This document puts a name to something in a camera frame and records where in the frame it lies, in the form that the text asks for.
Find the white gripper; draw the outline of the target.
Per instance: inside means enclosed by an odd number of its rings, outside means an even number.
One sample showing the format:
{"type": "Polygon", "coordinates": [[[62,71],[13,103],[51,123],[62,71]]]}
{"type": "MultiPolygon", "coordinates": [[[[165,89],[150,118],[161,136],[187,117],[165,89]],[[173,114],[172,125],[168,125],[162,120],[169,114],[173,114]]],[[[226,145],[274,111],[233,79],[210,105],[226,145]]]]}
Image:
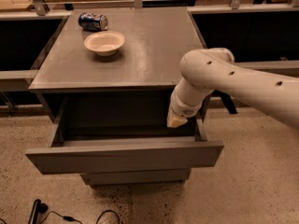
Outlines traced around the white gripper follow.
{"type": "Polygon", "coordinates": [[[167,114],[167,127],[177,128],[188,122],[186,118],[196,115],[203,102],[197,91],[179,91],[175,89],[171,95],[167,114]]]}

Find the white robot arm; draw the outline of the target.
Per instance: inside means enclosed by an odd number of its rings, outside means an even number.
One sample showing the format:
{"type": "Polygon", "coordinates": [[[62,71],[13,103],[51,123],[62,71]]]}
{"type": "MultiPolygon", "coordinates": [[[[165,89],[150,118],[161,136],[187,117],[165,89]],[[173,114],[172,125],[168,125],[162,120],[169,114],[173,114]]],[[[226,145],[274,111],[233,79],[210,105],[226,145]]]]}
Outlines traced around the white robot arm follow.
{"type": "Polygon", "coordinates": [[[213,91],[238,101],[294,129],[299,129],[299,78],[234,65],[228,49],[195,49],[181,59],[182,78],[171,94],[167,126],[177,128],[196,115],[213,91]]]}

